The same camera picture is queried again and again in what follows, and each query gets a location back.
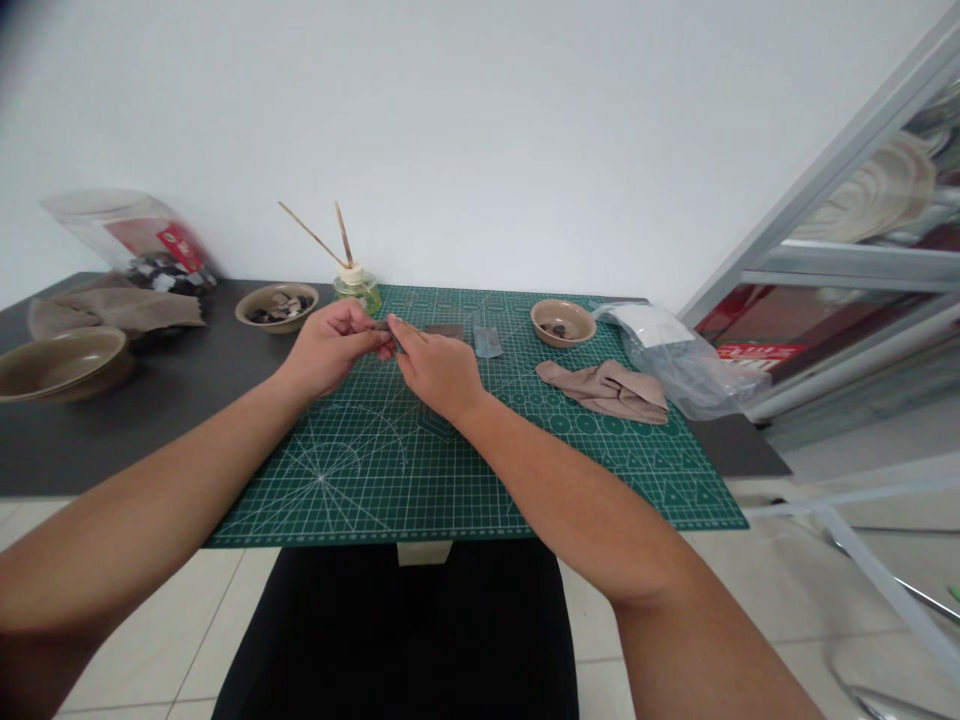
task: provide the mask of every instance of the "dark gray tabletop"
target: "dark gray tabletop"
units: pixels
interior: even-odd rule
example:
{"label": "dark gray tabletop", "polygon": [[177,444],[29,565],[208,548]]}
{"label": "dark gray tabletop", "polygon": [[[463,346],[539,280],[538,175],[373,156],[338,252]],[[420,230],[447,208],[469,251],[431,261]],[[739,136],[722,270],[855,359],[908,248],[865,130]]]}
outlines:
{"label": "dark gray tabletop", "polygon": [[[94,277],[78,273],[48,297]],[[266,379],[296,335],[270,335],[233,317],[237,302],[270,281],[221,280],[201,300],[207,327],[140,341],[137,368],[115,392],[67,405],[0,405],[0,497],[70,497],[198,425]],[[332,289],[316,285],[320,302]],[[30,298],[0,312],[0,353],[30,341]],[[790,469],[742,415],[690,423],[727,478],[774,477]]]}

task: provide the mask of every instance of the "ceramic bowl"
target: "ceramic bowl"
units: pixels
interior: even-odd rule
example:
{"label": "ceramic bowl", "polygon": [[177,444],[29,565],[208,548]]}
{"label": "ceramic bowl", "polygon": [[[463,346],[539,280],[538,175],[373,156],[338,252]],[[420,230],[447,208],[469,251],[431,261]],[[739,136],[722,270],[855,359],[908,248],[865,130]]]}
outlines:
{"label": "ceramic bowl", "polygon": [[[306,295],[308,298],[313,299],[313,304],[310,305],[305,312],[300,313],[294,318],[288,318],[275,323],[253,322],[249,318],[249,315],[255,310],[269,310],[272,308],[276,304],[273,302],[273,296],[278,292],[282,292],[284,295],[290,297]],[[274,335],[283,335],[288,332],[296,332],[302,328],[303,323],[307,321],[307,317],[316,310],[319,305],[320,293],[318,293],[313,286],[304,283],[277,283],[276,285],[267,285],[259,290],[254,290],[247,295],[237,303],[237,309],[234,311],[234,315],[237,320],[244,325],[260,328]]]}
{"label": "ceramic bowl", "polygon": [[[530,320],[537,337],[551,347],[573,347],[597,334],[597,322],[586,310],[566,300],[541,300],[530,310]],[[544,330],[541,325],[566,328],[564,337]]]}
{"label": "ceramic bowl", "polygon": [[0,403],[84,400],[116,387],[134,366],[127,336],[112,327],[77,328],[0,357]]}

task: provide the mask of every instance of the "green cutting mat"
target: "green cutting mat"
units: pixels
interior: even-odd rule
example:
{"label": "green cutting mat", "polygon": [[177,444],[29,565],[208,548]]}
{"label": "green cutting mat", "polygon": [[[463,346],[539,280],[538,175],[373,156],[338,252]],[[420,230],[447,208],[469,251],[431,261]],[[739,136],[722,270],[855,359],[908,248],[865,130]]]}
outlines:
{"label": "green cutting mat", "polygon": [[[557,350],[540,342],[530,308],[544,296],[384,286],[383,317],[460,323],[500,332],[504,354],[479,360],[484,386],[533,423],[625,480],[678,530],[746,528],[720,476],[680,413],[654,427],[584,410],[534,368],[568,370],[614,358],[629,367],[618,331]],[[600,298],[572,297],[583,307]],[[527,537],[533,531],[477,452],[407,389],[396,363],[368,357],[317,401],[260,467],[207,547]]]}

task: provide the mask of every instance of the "person's right hand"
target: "person's right hand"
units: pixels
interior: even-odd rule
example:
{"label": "person's right hand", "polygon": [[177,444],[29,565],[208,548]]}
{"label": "person's right hand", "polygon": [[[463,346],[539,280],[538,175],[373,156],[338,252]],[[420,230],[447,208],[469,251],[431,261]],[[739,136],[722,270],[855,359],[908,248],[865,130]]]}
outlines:
{"label": "person's right hand", "polygon": [[387,322],[406,353],[397,355],[403,379],[432,410],[456,425],[487,396],[469,345],[422,332],[396,315],[389,315]]}

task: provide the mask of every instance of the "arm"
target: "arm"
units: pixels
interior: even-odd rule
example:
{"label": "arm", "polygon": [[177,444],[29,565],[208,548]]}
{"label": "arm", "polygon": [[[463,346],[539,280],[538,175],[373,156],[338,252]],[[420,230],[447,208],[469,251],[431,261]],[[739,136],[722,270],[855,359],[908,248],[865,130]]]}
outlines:
{"label": "arm", "polygon": [[355,300],[314,313],[283,366],[0,555],[0,715],[52,716],[97,648],[203,544],[317,397],[389,333]]}
{"label": "arm", "polygon": [[723,584],[640,496],[484,391],[467,345],[390,324],[410,388],[490,463],[540,539],[610,600],[637,717],[820,717]]}

